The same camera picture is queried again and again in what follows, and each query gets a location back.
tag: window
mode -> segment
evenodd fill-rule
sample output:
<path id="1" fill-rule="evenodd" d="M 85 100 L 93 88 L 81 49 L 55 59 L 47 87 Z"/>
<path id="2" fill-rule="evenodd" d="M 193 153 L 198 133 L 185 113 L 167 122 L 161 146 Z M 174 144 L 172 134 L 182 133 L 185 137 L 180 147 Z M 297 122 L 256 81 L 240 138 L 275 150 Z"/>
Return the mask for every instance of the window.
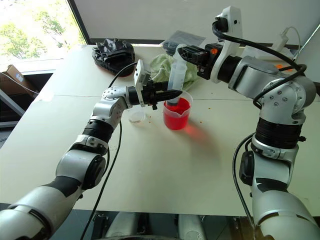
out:
<path id="1" fill-rule="evenodd" d="M 61 59 L 78 44 L 66 0 L 0 0 L 0 65 Z"/>

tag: black cable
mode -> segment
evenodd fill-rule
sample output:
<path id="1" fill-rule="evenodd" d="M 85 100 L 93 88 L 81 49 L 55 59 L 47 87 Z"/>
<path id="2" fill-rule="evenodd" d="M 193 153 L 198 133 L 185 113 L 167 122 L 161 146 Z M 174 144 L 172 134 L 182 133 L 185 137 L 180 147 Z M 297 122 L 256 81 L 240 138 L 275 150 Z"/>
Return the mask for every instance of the black cable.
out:
<path id="1" fill-rule="evenodd" d="M 97 197 L 97 199 L 96 199 L 96 201 L 95 201 L 94 207 L 93 207 L 92 212 L 91 212 L 90 217 L 89 217 L 89 220 L 88 220 L 88 222 L 86 223 L 86 225 L 85 225 L 85 227 L 84 227 L 84 230 L 83 230 L 83 232 L 82 232 L 82 235 L 81 235 L 80 240 L 83 240 L 84 237 L 85 237 L 85 235 L 86 235 L 86 232 L 87 232 L 87 230 L 88 230 L 88 227 L 89 227 L 89 225 L 90 225 L 90 223 L 91 223 L 91 221 L 92 221 L 92 219 L 93 219 L 93 217 L 94 217 L 94 215 L 95 215 L 95 212 L 96 212 L 96 210 L 97 210 L 97 207 L 98 207 L 98 204 L 99 204 L 99 202 L 100 202 L 102 193 L 104 192 L 106 183 L 107 183 L 107 181 L 108 181 L 108 179 L 109 179 L 109 177 L 110 177 L 110 173 L 111 173 L 112 169 L 114 168 L 114 165 L 115 165 L 115 162 L 116 162 L 118 153 L 119 153 L 120 145 L 121 145 L 121 136 L 122 136 L 122 124 L 121 124 L 121 121 L 120 121 L 119 124 L 120 124 L 120 135 L 119 135 L 118 148 L 117 148 L 117 150 L 116 150 L 116 152 L 115 152 L 115 155 L 114 155 L 114 158 L 113 158 L 113 162 L 112 162 L 112 164 L 111 164 L 111 167 L 110 167 L 110 169 L 109 169 L 109 171 L 108 171 L 108 173 L 107 173 L 107 175 L 106 175 L 106 177 L 105 177 L 105 179 L 104 179 L 104 182 L 103 182 L 103 185 L 102 185 L 101 190 L 100 190 L 100 192 L 99 192 L 99 195 L 98 195 L 98 197 Z"/>
<path id="2" fill-rule="evenodd" d="M 273 50 L 269 47 L 263 46 L 259 43 L 253 42 L 253 41 L 249 41 L 249 40 L 245 40 L 242 38 L 238 38 L 238 37 L 233 37 L 233 36 L 229 36 L 229 35 L 225 35 L 223 34 L 220 30 L 217 29 L 217 21 L 215 21 L 212 24 L 212 32 L 214 35 L 216 35 L 218 38 L 220 39 L 224 39 L 230 42 L 234 42 L 234 43 L 238 43 L 238 44 L 243 44 L 243 45 L 247 45 L 247 46 L 251 46 L 253 48 L 256 49 L 260 49 L 268 54 L 272 54 L 278 58 L 280 58 L 281 60 L 287 62 L 288 64 L 290 64 L 291 66 L 293 66 L 297 71 L 300 69 L 299 65 L 296 64 L 292 59 L 290 59 L 289 57 L 281 54 L 280 52 Z"/>
<path id="3" fill-rule="evenodd" d="M 286 77 L 286 78 L 278 81 L 277 83 L 273 84 L 273 85 L 272 85 L 271 87 L 269 87 L 268 89 L 260 92 L 260 93 L 253 99 L 253 105 L 255 105 L 257 108 L 261 109 L 262 106 L 260 105 L 260 103 L 258 103 L 258 100 L 259 100 L 263 95 L 265 95 L 265 94 L 267 94 L 268 92 L 270 92 L 271 90 L 279 87 L 280 85 L 285 84 L 285 83 L 287 83 L 287 82 L 295 79 L 295 77 L 301 75 L 301 73 L 303 73 L 303 72 L 307 69 L 307 66 L 304 65 L 304 64 L 299 64 L 298 66 L 300 67 L 300 69 L 299 69 L 296 73 L 294 73 L 294 74 L 292 74 L 292 75 L 290 75 L 290 76 L 288 76 L 288 77 Z"/>
<path id="4" fill-rule="evenodd" d="M 250 143 L 251 143 L 251 138 L 244 145 L 244 149 L 245 149 L 246 152 L 249 151 L 248 146 L 249 146 Z"/>
<path id="5" fill-rule="evenodd" d="M 111 83 L 109 84 L 108 88 L 111 88 L 111 86 L 114 84 L 115 80 L 119 77 L 119 75 L 124 72 L 127 68 L 133 66 L 133 65 L 136 65 L 138 62 L 133 62 L 133 63 L 130 63 L 129 65 L 125 66 L 124 68 L 122 68 L 113 78 L 113 80 L 111 81 Z"/>
<path id="6" fill-rule="evenodd" d="M 234 152 L 234 155 L 233 155 L 233 159 L 232 159 L 232 176 L 233 176 L 234 185 L 235 185 L 236 191 L 238 192 L 240 201 L 242 203 L 242 206 L 244 208 L 245 214 L 246 214 L 246 216 L 248 218 L 248 221 L 249 221 L 252 229 L 255 229 L 255 225 L 254 225 L 254 223 L 252 221 L 251 214 L 249 212 L 249 209 L 247 207 L 246 201 L 244 199 L 244 196 L 241 193 L 241 190 L 240 190 L 240 187 L 239 187 L 239 184 L 238 184 L 237 175 L 236 175 L 236 160 L 237 160 L 237 156 L 238 156 L 239 150 L 242 147 L 242 145 L 245 144 L 246 141 L 251 139 L 254 134 L 255 133 L 251 133 L 249 136 L 247 136 L 245 139 L 243 139 L 240 142 L 240 144 L 235 149 L 235 152 Z"/>
<path id="7" fill-rule="evenodd" d="M 105 169 L 103 171 L 102 177 L 106 174 L 108 170 L 109 162 L 110 162 L 110 149 L 108 147 L 108 150 L 106 151 L 106 165 L 105 165 Z"/>

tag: white wall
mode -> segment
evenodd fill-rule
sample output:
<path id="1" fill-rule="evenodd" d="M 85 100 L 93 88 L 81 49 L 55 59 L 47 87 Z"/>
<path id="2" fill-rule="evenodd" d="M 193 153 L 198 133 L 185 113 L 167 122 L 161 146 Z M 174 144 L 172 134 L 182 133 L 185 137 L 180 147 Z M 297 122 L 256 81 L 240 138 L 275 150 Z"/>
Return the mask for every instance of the white wall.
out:
<path id="1" fill-rule="evenodd" d="M 306 40 L 320 22 L 320 0 L 74 0 L 90 38 L 166 39 L 176 30 L 213 36 L 215 16 L 241 8 L 243 37 L 272 43 L 294 26 Z M 298 44 L 294 31 L 289 44 Z"/>
<path id="2" fill-rule="evenodd" d="M 301 51 L 297 62 L 306 64 L 307 69 L 305 75 L 313 82 L 320 83 L 320 29 Z"/>

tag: tree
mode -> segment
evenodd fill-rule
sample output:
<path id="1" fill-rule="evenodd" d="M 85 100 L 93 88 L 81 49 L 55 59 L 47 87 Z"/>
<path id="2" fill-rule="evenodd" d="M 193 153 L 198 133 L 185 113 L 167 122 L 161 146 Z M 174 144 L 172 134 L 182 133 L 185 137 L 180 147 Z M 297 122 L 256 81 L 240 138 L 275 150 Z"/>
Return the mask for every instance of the tree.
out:
<path id="1" fill-rule="evenodd" d="M 64 44 L 68 49 L 70 48 L 68 42 L 63 38 L 66 29 L 61 26 L 56 16 L 51 16 L 47 11 L 42 10 L 37 13 L 35 20 L 41 22 L 43 31 L 56 41 L 59 48 Z"/>
<path id="2" fill-rule="evenodd" d="M 2 44 L 1 55 L 15 56 L 18 59 L 39 58 L 47 52 L 46 46 L 36 37 L 28 38 L 27 34 L 16 27 L 13 22 L 0 28 L 0 36 L 6 42 Z"/>

